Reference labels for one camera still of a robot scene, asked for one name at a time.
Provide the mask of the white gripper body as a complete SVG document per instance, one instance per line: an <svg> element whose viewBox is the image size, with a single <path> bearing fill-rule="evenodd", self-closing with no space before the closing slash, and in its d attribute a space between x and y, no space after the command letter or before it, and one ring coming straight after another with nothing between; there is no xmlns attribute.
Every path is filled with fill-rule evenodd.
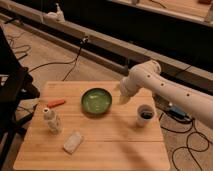
<svg viewBox="0 0 213 171"><path fill-rule="evenodd" d="M130 78L123 78L119 84L120 97L119 103L126 104L132 97L132 80Z"/></svg>

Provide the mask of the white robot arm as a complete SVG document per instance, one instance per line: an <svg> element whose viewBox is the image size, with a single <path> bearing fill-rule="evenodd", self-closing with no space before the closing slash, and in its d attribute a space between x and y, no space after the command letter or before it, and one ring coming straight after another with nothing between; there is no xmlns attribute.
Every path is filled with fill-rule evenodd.
<svg viewBox="0 0 213 171"><path fill-rule="evenodd" d="M161 66L149 60L129 70L119 83L120 97L128 102L141 88L151 90L213 129L213 96L163 78Z"/></svg>

